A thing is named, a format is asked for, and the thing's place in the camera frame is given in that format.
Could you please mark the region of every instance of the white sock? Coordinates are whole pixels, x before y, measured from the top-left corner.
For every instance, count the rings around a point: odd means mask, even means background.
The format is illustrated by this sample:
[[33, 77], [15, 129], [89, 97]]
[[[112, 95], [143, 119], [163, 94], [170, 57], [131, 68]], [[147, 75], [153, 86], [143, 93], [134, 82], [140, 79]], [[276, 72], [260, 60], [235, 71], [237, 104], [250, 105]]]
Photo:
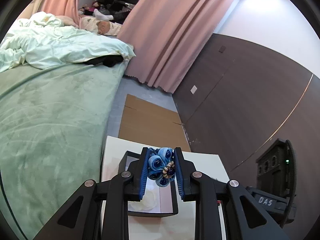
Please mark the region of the white sock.
[[112, 21], [114, 18], [112, 15], [104, 15], [98, 11], [98, 9], [94, 9], [94, 16], [99, 21]]

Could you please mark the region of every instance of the stuffed toy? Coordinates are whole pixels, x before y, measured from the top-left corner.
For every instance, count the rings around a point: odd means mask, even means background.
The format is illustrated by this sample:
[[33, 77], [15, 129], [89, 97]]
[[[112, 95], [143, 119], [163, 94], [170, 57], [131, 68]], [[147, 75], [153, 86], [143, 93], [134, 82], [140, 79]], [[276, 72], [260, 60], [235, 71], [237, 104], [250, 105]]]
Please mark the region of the stuffed toy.
[[93, 11], [94, 11], [95, 9], [100, 10], [100, 9], [102, 9], [102, 8], [104, 8], [104, 5], [103, 5], [102, 3], [99, 3], [99, 2], [97, 2], [97, 1], [94, 1], [94, 2], [92, 3], [92, 6], [91, 6], [91, 7], [88, 7], [88, 6], [85, 4], [82, 8], [79, 9], [79, 11], [83, 12], [84, 15], [90, 15], [90, 16], [92, 16]]

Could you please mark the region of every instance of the blue bead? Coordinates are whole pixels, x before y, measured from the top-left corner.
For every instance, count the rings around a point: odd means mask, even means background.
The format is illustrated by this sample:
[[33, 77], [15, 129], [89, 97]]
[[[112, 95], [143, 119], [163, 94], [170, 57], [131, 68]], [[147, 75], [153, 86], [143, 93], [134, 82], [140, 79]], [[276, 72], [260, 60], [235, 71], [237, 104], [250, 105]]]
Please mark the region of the blue bead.
[[167, 180], [165, 178], [162, 178], [161, 181], [160, 181], [160, 184], [161, 185], [167, 184]]
[[155, 168], [159, 168], [160, 167], [160, 164], [161, 164], [161, 161], [160, 160], [155, 160], [155, 162], [153, 163], [153, 166]]
[[168, 169], [168, 171], [167, 171], [167, 174], [168, 175], [173, 175], [175, 173], [175, 170], [174, 169]]
[[156, 180], [157, 178], [159, 178], [159, 176], [161, 175], [161, 173], [155, 173], [155, 174], [151, 174], [150, 177], [154, 180]]
[[171, 156], [171, 152], [169, 150], [167, 150], [167, 152], [165, 153], [165, 157], [170, 158], [170, 156]]

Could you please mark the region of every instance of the light switch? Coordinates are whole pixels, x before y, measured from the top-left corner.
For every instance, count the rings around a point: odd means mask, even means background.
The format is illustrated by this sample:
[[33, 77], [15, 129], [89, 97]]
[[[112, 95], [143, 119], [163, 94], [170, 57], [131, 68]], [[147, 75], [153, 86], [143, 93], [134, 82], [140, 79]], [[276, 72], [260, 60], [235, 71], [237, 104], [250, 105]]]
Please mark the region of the light switch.
[[193, 86], [190, 91], [191, 91], [192, 94], [194, 94], [196, 92], [196, 90], [197, 90], [197, 87]]

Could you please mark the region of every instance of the white duvet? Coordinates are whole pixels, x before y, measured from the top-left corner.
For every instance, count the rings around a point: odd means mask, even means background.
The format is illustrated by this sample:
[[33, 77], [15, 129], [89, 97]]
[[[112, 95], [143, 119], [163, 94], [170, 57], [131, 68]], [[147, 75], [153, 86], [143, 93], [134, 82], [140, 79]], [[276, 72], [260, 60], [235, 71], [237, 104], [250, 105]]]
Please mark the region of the white duvet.
[[38, 12], [30, 19], [15, 21], [9, 29], [0, 44], [0, 72], [20, 64], [45, 69], [106, 55], [122, 55], [124, 59], [135, 56], [118, 39], [63, 26], [54, 15]]

